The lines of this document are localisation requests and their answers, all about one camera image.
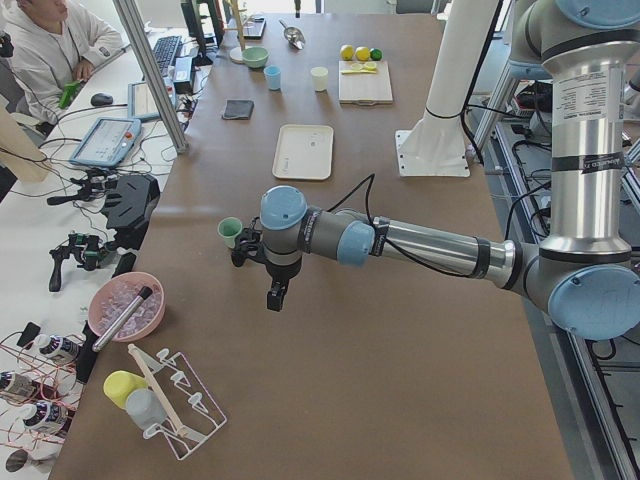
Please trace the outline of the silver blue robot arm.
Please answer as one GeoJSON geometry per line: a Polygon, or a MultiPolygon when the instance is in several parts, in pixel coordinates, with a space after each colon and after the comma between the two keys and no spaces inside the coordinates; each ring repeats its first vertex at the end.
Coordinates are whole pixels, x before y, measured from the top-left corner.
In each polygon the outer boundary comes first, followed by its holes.
{"type": "Polygon", "coordinates": [[[262,197],[260,228],[235,238],[234,265],[262,264],[267,306],[283,306],[304,254],[360,266],[371,256],[485,279],[589,340],[618,337],[639,321],[639,277],[619,234],[625,165],[624,68],[639,47],[635,1],[519,1],[509,72],[552,82],[551,227],[537,245],[492,242],[373,217],[342,204],[323,210],[280,185],[262,197]]]}

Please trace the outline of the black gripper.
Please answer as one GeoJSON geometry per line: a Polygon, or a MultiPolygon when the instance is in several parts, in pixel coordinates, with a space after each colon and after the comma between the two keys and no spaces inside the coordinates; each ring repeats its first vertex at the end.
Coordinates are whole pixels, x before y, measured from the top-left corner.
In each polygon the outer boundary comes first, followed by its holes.
{"type": "Polygon", "coordinates": [[[246,227],[234,240],[231,261],[235,267],[242,267],[247,260],[265,266],[271,277],[271,287],[266,296],[267,309],[281,311],[289,281],[301,270],[301,253],[275,253],[267,247],[260,230],[246,227]]]}

